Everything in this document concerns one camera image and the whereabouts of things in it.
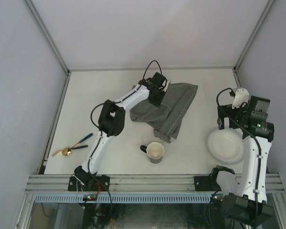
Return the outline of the grey cloth napkin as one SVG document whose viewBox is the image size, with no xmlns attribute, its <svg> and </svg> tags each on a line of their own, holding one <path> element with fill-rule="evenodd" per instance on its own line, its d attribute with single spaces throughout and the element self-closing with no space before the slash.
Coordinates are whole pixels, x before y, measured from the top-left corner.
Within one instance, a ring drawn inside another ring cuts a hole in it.
<svg viewBox="0 0 286 229">
<path fill-rule="evenodd" d="M 192 104 L 198 85 L 190 83 L 169 83 L 159 106 L 147 99 L 130 110 L 133 122 L 146 123 L 153 128 L 155 137 L 170 143 L 178 137 L 182 119 Z"/>
</svg>

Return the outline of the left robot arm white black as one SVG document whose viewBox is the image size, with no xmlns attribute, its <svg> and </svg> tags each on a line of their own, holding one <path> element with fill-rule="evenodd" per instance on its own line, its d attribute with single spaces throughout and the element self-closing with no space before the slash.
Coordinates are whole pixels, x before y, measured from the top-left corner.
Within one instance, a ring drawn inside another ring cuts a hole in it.
<svg viewBox="0 0 286 229">
<path fill-rule="evenodd" d="M 168 80 L 163 76 L 162 69 L 159 70 L 151 78 L 145 78 L 144 73 L 138 84 L 120 99 L 106 100 L 92 109 L 91 121 L 96 108 L 102 107 L 98 123 L 93 123 L 98 129 L 96 139 L 84 162 L 74 170 L 78 185 L 83 190 L 93 189 L 97 182 L 96 174 L 102 155 L 110 141 L 123 131 L 126 112 L 143 100 L 148 100 L 154 106 L 159 106 L 162 102 Z"/>
</svg>

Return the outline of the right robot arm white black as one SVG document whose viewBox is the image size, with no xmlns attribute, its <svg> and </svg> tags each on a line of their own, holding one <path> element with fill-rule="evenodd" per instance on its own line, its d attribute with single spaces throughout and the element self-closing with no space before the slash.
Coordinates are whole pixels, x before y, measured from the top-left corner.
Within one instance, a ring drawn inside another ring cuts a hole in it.
<svg viewBox="0 0 286 229">
<path fill-rule="evenodd" d="M 267 159 L 274 140 L 275 127 L 267 122 L 270 100 L 249 95 L 245 88 L 226 88 L 233 103 L 217 104 L 219 130 L 240 129 L 243 133 L 244 160 L 241 180 L 237 182 L 234 170 L 216 166 L 209 174 L 210 187 L 222 191 L 221 214 L 228 219 L 256 229 L 273 215 L 267 204 Z"/>
</svg>

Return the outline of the white bowl plate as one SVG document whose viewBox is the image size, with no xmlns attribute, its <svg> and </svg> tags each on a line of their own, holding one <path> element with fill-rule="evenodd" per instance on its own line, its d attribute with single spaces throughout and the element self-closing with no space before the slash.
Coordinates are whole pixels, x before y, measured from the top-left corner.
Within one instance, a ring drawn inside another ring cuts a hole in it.
<svg viewBox="0 0 286 229">
<path fill-rule="evenodd" d="M 232 129 L 212 130 L 206 137 L 206 148 L 214 159 L 226 165 L 236 165 L 244 159 L 241 135 Z"/>
</svg>

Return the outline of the dark mug cream inside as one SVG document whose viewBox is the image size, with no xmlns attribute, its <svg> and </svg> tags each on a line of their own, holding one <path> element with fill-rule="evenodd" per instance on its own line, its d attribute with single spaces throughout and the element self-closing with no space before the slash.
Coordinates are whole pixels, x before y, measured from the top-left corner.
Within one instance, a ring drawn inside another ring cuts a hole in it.
<svg viewBox="0 0 286 229">
<path fill-rule="evenodd" d="M 162 161 L 165 150 L 164 146 L 158 142 L 152 142 L 149 145 L 140 145 L 139 149 L 146 153 L 150 162 L 158 164 Z"/>
</svg>

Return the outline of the aluminium front rail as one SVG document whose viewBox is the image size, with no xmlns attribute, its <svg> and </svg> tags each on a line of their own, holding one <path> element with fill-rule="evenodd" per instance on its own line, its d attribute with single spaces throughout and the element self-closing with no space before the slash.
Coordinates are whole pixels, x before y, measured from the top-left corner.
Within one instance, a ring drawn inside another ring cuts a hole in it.
<svg viewBox="0 0 286 229">
<path fill-rule="evenodd" d="M 31 175 L 25 187 L 31 193 L 63 193 L 71 175 Z M 190 193 L 195 191 L 194 175 L 110 175 L 112 193 Z"/>
</svg>

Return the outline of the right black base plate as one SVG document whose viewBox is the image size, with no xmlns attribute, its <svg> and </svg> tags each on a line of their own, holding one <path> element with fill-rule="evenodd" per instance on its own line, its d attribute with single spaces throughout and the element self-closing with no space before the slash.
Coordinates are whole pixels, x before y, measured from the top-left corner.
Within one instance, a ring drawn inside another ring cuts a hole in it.
<svg viewBox="0 0 286 229">
<path fill-rule="evenodd" d="M 195 190 L 202 191 L 221 191 L 221 188 L 216 182 L 216 179 L 211 176 L 195 176 L 194 177 Z"/>
</svg>

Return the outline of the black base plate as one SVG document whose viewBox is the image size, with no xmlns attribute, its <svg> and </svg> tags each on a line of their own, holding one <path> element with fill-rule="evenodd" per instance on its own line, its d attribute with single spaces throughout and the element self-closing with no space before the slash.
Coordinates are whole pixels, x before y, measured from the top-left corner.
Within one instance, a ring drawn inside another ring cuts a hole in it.
<svg viewBox="0 0 286 229">
<path fill-rule="evenodd" d="M 221 188 L 216 182 L 216 179 L 211 176 L 195 176 L 194 177 L 195 190 L 202 191 L 221 191 Z"/>
<path fill-rule="evenodd" d="M 68 191 L 105 191 L 104 186 L 109 188 L 109 176 L 96 176 L 95 178 L 89 177 L 88 181 L 80 181 L 77 177 L 71 176 L 68 183 Z"/>
</svg>

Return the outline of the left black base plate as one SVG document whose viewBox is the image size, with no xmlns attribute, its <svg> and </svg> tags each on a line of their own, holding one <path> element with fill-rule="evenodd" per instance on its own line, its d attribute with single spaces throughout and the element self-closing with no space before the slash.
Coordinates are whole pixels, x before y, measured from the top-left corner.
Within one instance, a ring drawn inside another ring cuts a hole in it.
<svg viewBox="0 0 286 229">
<path fill-rule="evenodd" d="M 96 176 L 95 178 L 89 177 L 88 181 L 80 181 L 77 177 L 71 176 L 68 183 L 68 191 L 105 191 L 104 186 L 109 188 L 109 176 Z"/>
</svg>

